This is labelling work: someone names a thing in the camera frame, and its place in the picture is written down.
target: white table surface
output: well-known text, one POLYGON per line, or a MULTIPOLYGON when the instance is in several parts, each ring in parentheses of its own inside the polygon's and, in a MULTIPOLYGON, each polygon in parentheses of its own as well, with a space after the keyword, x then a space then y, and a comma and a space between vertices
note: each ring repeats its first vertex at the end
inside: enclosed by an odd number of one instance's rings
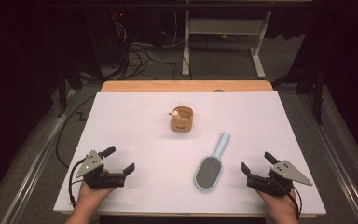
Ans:
MULTIPOLYGON (((267 210, 241 171, 245 162, 255 175, 268 176, 266 151, 290 161, 312 182, 293 130, 275 91, 260 92, 100 92, 90 111, 70 170, 92 149, 116 146, 103 159, 111 173, 131 163, 124 188, 116 189, 101 206, 102 214, 154 216, 263 217, 267 210), (170 128, 169 112, 179 105, 194 111, 189 133, 170 128), (214 153, 222 132, 231 137, 221 160, 223 171, 211 191, 194 184, 201 160, 214 153)), ((68 177, 54 211, 70 213, 68 177)), ((295 182, 303 200, 303 215, 325 214, 315 185, 295 182)), ((74 184, 77 196, 79 184, 74 184)))

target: brown cup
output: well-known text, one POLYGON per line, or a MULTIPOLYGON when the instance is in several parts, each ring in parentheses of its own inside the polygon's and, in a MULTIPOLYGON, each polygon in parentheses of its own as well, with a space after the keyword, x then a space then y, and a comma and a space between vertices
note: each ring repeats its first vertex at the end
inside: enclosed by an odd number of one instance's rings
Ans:
POLYGON ((171 129, 179 133, 188 133, 193 125, 193 110, 187 106, 177 106, 179 119, 171 119, 171 129))

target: hand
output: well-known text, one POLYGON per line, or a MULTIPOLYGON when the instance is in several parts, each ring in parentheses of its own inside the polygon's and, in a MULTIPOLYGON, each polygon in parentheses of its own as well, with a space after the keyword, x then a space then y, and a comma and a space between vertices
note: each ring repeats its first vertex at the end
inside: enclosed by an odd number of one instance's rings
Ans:
MULTIPOLYGON (((256 190, 256 192, 266 203, 269 214, 272 219, 274 219, 275 224, 298 223, 296 218, 296 206, 289 197, 283 196, 281 198, 277 198, 259 190, 256 190)), ((294 199, 296 198, 296 194, 293 189, 290 194, 294 199)))
POLYGON ((92 189, 84 181, 81 183, 77 203, 66 224, 91 223, 91 219, 103 203, 103 200, 116 188, 92 189))

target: hairbrush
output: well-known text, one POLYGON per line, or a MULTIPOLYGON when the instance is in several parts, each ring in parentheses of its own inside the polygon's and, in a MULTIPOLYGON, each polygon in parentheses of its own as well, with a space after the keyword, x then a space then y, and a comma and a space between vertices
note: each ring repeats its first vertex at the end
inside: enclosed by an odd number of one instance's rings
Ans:
POLYGON ((229 137, 229 133, 222 133, 214 154, 207 156, 202 160, 199 170, 194 177, 197 188, 208 190, 213 189, 216 185, 217 179, 222 172, 220 156, 227 145, 229 137))

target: white desk leg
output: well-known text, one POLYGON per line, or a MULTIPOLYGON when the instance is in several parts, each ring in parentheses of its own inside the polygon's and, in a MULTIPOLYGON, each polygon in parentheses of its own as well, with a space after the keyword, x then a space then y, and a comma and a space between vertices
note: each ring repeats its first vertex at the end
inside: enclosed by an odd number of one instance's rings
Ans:
POLYGON ((266 12, 264 16, 263 24, 260 27, 260 32, 258 33, 257 45, 254 48, 251 48, 251 55, 255 65, 255 71, 257 72, 257 76, 260 79, 265 79, 266 74, 264 73, 263 66, 261 65, 260 58, 258 57, 258 52, 260 51, 261 44, 263 43, 264 35, 266 34, 267 27, 269 26, 269 17, 271 12, 266 12))
POLYGON ((185 48, 183 50, 183 60, 182 60, 182 76, 188 77, 190 75, 190 48, 188 47, 188 39, 189 39, 189 12, 186 12, 185 18, 185 48))

